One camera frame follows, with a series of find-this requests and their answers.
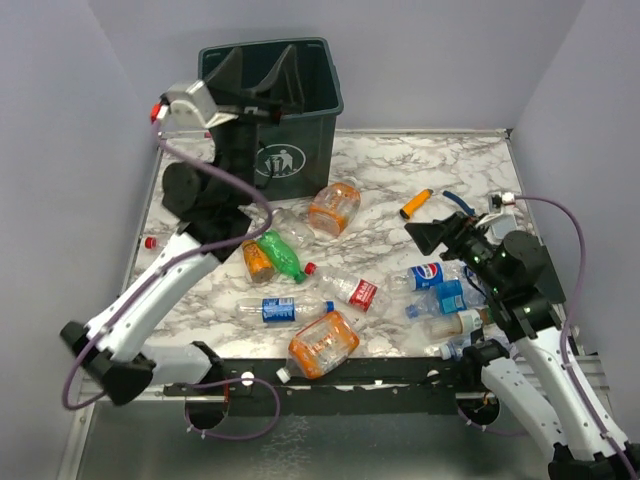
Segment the red label clear bottle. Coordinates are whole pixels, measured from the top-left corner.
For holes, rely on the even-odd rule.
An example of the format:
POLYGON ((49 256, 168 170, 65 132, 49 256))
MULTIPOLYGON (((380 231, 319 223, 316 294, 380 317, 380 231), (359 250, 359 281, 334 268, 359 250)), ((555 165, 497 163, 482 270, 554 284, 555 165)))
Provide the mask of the red label clear bottle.
POLYGON ((322 275, 321 288, 343 303, 373 315, 383 315, 391 305, 391 297, 381 287, 351 274, 322 275))

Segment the clear glass-like jar bottle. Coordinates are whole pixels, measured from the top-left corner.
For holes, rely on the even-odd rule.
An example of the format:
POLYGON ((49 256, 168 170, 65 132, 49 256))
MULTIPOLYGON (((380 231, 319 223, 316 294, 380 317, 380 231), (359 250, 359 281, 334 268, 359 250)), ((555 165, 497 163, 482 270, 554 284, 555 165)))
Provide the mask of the clear glass-like jar bottle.
POLYGON ((282 207, 273 211, 271 229, 291 247, 304 248, 316 240, 315 234, 304 222, 291 210, 282 207))

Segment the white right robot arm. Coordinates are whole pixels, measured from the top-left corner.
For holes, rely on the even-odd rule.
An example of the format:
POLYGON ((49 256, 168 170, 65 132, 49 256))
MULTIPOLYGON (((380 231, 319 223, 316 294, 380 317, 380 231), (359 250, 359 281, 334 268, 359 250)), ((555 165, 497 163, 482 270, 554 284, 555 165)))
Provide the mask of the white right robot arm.
POLYGON ((512 412, 545 456, 550 478, 638 478, 638 445, 608 414, 568 349, 554 309, 564 297, 549 284, 553 265, 540 241, 516 230, 493 245, 481 219, 462 212, 405 229, 423 255, 444 246, 442 259, 460 260, 478 277, 493 320, 539 381, 533 387, 491 340, 464 349, 461 383, 487 388, 512 412))

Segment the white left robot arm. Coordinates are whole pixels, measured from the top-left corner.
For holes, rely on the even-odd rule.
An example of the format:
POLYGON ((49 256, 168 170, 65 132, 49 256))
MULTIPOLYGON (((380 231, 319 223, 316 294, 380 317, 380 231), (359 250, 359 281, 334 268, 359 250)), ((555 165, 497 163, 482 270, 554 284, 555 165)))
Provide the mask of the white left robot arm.
POLYGON ((165 175, 164 205, 181 226, 109 307, 60 332, 74 369, 83 369, 117 406, 151 385, 189 384, 202 395, 220 385, 216 355, 203 343, 153 350, 147 340, 237 245, 271 226, 273 209, 255 184, 259 128, 304 107, 297 48, 287 44, 252 87, 242 85, 243 67, 243 50, 234 47, 204 79, 174 84, 152 108, 158 149, 177 159, 165 175))

